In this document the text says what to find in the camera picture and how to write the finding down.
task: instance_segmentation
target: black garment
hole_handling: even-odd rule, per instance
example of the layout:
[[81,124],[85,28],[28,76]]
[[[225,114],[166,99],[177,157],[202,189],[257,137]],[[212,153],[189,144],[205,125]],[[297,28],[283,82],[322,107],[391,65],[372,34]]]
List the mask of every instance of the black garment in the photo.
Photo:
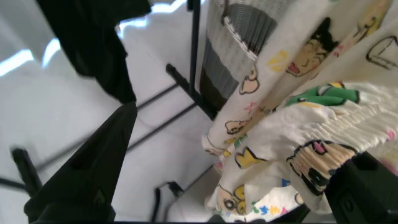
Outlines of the black garment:
[[37,0],[76,71],[121,103],[136,101],[114,27],[150,12],[146,0]]

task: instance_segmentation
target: white floor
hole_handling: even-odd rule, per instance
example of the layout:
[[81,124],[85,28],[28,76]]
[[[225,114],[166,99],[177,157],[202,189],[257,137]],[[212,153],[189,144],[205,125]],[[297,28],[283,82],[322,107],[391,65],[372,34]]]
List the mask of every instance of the white floor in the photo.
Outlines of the white floor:
[[[206,8],[205,2],[201,37],[205,35]],[[171,14],[148,15],[145,27],[129,26],[123,30],[123,43],[129,54],[127,66],[138,105],[174,84],[165,72],[167,63],[188,76],[191,19],[192,14],[183,4]],[[139,112],[131,142],[192,103],[180,88],[172,90]],[[39,62],[30,61],[0,77],[0,105],[0,177],[18,182],[21,180],[10,157],[10,147],[26,148],[34,164],[41,164],[94,131],[120,106],[94,80],[77,76],[60,50],[45,70]],[[113,198],[116,219],[147,221],[156,186],[175,180],[186,188],[204,173],[214,158],[201,148],[200,136],[210,126],[206,114],[196,107],[129,152]],[[40,172],[42,181],[47,181],[66,159]],[[0,187],[0,198],[0,223],[27,222],[23,214],[27,195]],[[164,216],[164,207],[173,200],[171,194],[164,193],[159,220]],[[171,219],[184,221],[176,216],[179,215],[172,215]]]

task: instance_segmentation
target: black metal rod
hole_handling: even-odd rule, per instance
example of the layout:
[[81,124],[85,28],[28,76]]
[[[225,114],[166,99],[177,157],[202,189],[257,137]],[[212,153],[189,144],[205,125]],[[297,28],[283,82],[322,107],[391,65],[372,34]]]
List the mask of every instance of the black metal rod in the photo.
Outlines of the black metal rod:
[[164,122],[163,124],[161,124],[160,126],[158,126],[157,128],[155,128],[153,131],[151,131],[150,133],[146,134],[145,136],[141,137],[140,139],[138,139],[136,142],[134,142],[131,146],[129,146],[127,148],[127,152],[133,150],[135,147],[139,146],[140,144],[142,144],[146,139],[152,137],[154,134],[158,133],[159,131],[163,130],[164,128],[166,128],[169,124],[173,123],[176,119],[179,119],[179,117],[181,117],[182,115],[186,114],[187,112],[189,112],[190,110],[192,110],[194,107],[196,107],[196,104],[192,104],[190,106],[188,106],[187,108],[185,108],[184,110],[182,110],[181,112],[179,112],[178,114],[174,115],[172,118],[170,118],[168,121]]
[[42,182],[37,175],[36,168],[25,149],[13,149],[12,158],[17,165],[22,181],[25,183],[26,192],[33,196],[42,188]]
[[[142,104],[140,104],[137,107],[137,110],[139,111],[139,110],[145,108],[146,106],[148,106],[149,104],[153,103],[155,100],[157,100],[160,97],[164,96],[168,92],[172,91],[176,87],[178,87],[178,85],[175,83],[172,86],[166,88],[165,90],[161,91],[160,93],[156,94],[152,98],[150,98],[150,99],[146,100],[145,102],[143,102]],[[82,138],[80,138],[79,140],[74,142],[73,144],[67,146],[66,148],[64,148],[62,150],[60,150],[58,154],[50,157],[46,161],[44,161],[41,164],[37,165],[36,166],[37,172],[40,172],[40,171],[44,170],[46,167],[48,167],[49,165],[53,164],[54,162],[56,162],[60,158],[62,158],[64,156],[68,155],[69,153],[73,152],[75,149],[77,149],[79,146],[81,146],[92,134],[93,133],[86,134],[85,136],[83,136]]]
[[18,190],[23,190],[25,191],[25,185],[12,181],[12,180],[7,180],[5,178],[0,177],[0,185],[4,185],[7,187],[12,187],[13,189],[18,189]]
[[174,79],[174,81],[184,90],[184,92],[200,107],[200,109],[206,113],[206,115],[214,120],[217,115],[216,108],[209,102],[207,102],[201,94],[193,89],[192,94],[189,90],[189,83],[182,77],[182,75],[173,67],[171,64],[166,65],[166,72]]
[[191,36],[191,66],[189,73],[189,92],[193,95],[195,90],[195,75],[197,71],[198,40],[199,40],[199,20],[200,20],[200,0],[192,0],[192,36]]

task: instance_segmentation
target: drying rack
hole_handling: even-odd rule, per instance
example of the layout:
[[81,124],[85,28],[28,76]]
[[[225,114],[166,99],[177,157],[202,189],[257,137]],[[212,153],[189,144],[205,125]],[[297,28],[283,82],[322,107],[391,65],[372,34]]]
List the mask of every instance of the drying rack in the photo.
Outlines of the drying rack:
[[[160,99],[162,96],[166,95],[173,89],[178,86],[184,90],[184,92],[193,100],[193,104],[181,110],[179,113],[156,127],[150,133],[145,136],[139,138],[137,141],[132,143],[128,149],[127,153],[131,152],[134,148],[144,143],[146,140],[151,138],[153,135],[157,134],[159,131],[166,128],[168,125],[179,119],[179,117],[188,113],[190,110],[194,109],[194,107],[199,106],[203,112],[211,119],[214,120],[217,115],[217,110],[212,106],[209,102],[207,102],[199,92],[195,89],[195,77],[196,77],[196,68],[197,68],[197,53],[198,53],[198,36],[199,36],[199,22],[200,22],[200,0],[188,0],[187,1],[187,10],[192,11],[192,39],[191,39],[191,61],[190,61],[190,76],[189,82],[177,71],[177,69],[171,65],[166,65],[166,72],[174,79],[175,84],[156,94],[152,98],[146,100],[141,105],[137,106],[137,110],[145,108],[156,100]],[[92,133],[89,133],[83,136],[81,139],[77,140],[73,144],[59,150],[59,153],[49,157],[46,161],[43,161],[36,166],[33,165],[28,153],[20,153],[19,160],[21,160],[21,164],[18,164],[18,169],[22,177],[31,177],[29,180],[24,180],[25,184],[15,182],[13,180],[9,180],[3,177],[0,177],[0,185],[10,187],[17,190],[23,190],[26,192],[35,192],[35,189],[41,188],[42,184],[39,179],[37,173],[43,171],[48,166],[54,164],[59,159],[70,155],[75,149],[81,146]]]

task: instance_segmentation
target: black cloth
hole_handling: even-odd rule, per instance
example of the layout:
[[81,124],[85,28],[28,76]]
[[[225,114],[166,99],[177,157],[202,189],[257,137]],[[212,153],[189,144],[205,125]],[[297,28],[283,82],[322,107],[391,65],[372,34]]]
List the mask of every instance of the black cloth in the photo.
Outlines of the black cloth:
[[95,77],[121,103],[136,101],[126,51],[114,30],[121,20],[150,12],[146,0],[37,0],[75,70]]

